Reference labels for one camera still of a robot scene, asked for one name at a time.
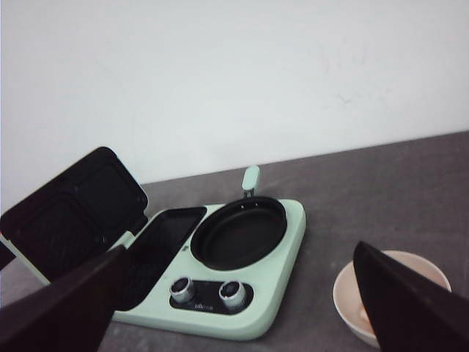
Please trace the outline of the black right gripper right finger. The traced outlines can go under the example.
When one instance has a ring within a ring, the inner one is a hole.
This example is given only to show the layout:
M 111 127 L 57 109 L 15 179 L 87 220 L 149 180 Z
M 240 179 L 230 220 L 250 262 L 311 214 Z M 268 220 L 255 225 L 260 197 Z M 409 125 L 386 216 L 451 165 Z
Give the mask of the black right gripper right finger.
M 467 351 L 468 300 L 361 241 L 352 261 L 382 351 Z

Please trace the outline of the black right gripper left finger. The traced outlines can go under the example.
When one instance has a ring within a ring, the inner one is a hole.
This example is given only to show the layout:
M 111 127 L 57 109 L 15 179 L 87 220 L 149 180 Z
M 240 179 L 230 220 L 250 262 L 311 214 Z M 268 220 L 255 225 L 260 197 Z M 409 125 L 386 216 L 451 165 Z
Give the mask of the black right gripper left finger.
M 118 246 L 1 309 L 2 351 L 97 351 L 120 300 Z

